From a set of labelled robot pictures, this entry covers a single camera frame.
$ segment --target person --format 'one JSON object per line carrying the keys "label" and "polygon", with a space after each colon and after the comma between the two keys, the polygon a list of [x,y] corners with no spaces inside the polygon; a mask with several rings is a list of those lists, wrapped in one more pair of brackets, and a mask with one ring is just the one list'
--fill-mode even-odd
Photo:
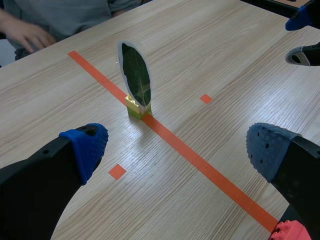
{"label": "person", "polygon": [[0,32],[16,60],[134,9],[140,0],[3,0]]}

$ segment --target green leaf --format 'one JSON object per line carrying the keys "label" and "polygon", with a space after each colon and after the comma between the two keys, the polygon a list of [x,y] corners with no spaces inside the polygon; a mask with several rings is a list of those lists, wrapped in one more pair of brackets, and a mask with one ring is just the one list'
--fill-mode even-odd
{"label": "green leaf", "polygon": [[122,69],[126,76],[128,91],[136,102],[147,107],[151,101],[150,76],[147,65],[134,47],[122,43],[121,50]]}

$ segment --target table surface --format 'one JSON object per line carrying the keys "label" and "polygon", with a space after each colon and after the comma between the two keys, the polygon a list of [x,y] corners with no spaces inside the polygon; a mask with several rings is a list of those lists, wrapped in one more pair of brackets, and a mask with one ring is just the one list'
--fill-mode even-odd
{"label": "table surface", "polygon": [[[149,64],[152,114],[274,218],[288,203],[254,170],[246,131],[275,124],[319,144],[319,68],[286,53],[319,41],[310,27],[239,0],[154,0],[0,69],[0,167],[60,132],[109,130],[102,163],[53,239],[264,240],[270,233],[68,56],[76,51],[127,93],[117,43]],[[203,103],[200,97],[212,101]],[[108,172],[121,165],[115,180]]]}

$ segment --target orange tape line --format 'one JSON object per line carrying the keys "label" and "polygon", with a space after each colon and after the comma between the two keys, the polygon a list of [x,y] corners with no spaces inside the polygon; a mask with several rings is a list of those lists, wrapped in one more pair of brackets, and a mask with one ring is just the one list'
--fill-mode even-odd
{"label": "orange tape line", "polygon": [[[72,51],[68,55],[120,102],[126,105],[126,94],[121,91],[121,89],[119,89],[114,83],[112,83],[107,77],[105,77],[77,52]],[[142,121],[163,140],[165,140],[173,149],[181,154],[189,163],[197,168],[204,176],[206,176],[211,182],[220,188],[226,195],[228,195],[234,202],[236,202],[243,210],[251,215],[265,229],[267,229],[270,233],[273,232],[274,228],[278,224],[277,219],[271,216],[266,210],[259,206],[248,195],[246,195],[236,185],[223,176],[217,169],[211,166],[199,154],[186,145],[180,138],[178,138],[169,129],[157,121],[152,115],[146,115]]]}

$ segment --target gray shirt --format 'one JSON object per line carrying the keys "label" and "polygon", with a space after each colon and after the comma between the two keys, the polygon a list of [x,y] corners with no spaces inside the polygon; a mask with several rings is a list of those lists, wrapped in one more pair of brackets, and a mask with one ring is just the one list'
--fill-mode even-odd
{"label": "gray shirt", "polygon": [[[114,12],[139,5],[138,0],[4,0],[6,12],[42,27],[57,41],[111,19]],[[16,49],[23,48],[10,43]]]}

